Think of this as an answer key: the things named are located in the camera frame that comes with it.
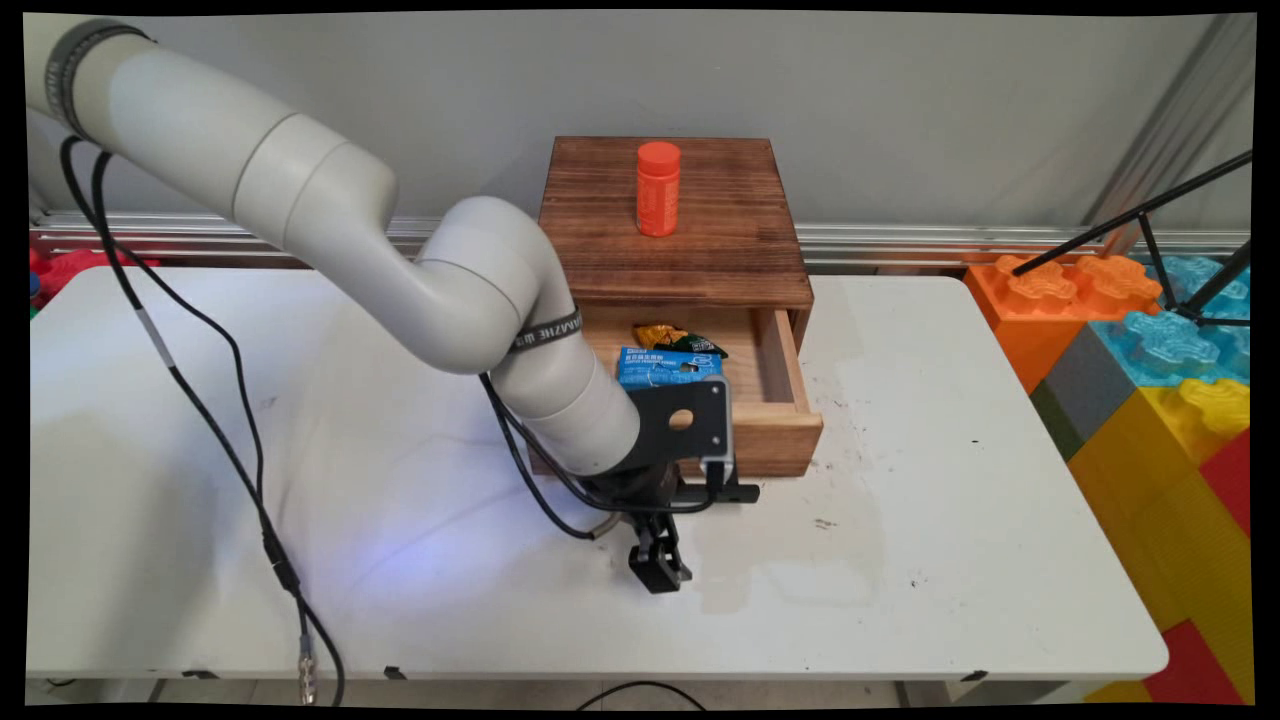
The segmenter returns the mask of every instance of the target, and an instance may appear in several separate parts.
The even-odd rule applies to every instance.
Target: wooden cabinet top
[[[636,149],[653,140],[681,151],[668,237],[636,229]],[[813,306],[768,140],[557,137],[538,222],[579,302]]]

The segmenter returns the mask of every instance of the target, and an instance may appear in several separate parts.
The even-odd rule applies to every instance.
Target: blue box
[[[721,374],[721,357],[705,352],[623,347],[618,354],[622,389],[696,383]]]

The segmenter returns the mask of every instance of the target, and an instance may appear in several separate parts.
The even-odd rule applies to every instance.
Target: gray foam block
[[[1044,382],[1083,442],[1137,389],[1093,323],[1076,333]]]

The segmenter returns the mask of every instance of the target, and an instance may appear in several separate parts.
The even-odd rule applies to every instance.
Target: wooden drawer box
[[[682,154],[680,219],[664,238],[635,225],[635,151],[649,140]],[[559,137],[539,224],[609,372],[620,347],[637,346],[635,324],[709,338],[728,352],[740,474],[805,474],[822,434],[796,360],[813,291],[768,140]]]

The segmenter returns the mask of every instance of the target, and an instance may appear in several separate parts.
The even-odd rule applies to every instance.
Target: gray wall
[[[384,158],[401,178],[398,215],[439,215],[475,193],[536,211],[556,135],[767,136],[797,222],[1033,225],[1083,220],[1208,23],[749,10],[127,19]],[[70,208],[61,137],[28,111],[31,184],[54,209]],[[124,163],[109,178],[114,210],[200,211]],[[1219,205],[1202,214],[1247,224],[1238,204]]]
[[[1213,133],[1199,160],[1187,177],[1225,163],[1253,147],[1253,88]],[[1245,165],[1190,195],[1179,197],[1152,214],[1151,224],[1161,228],[1249,228],[1253,165]]]

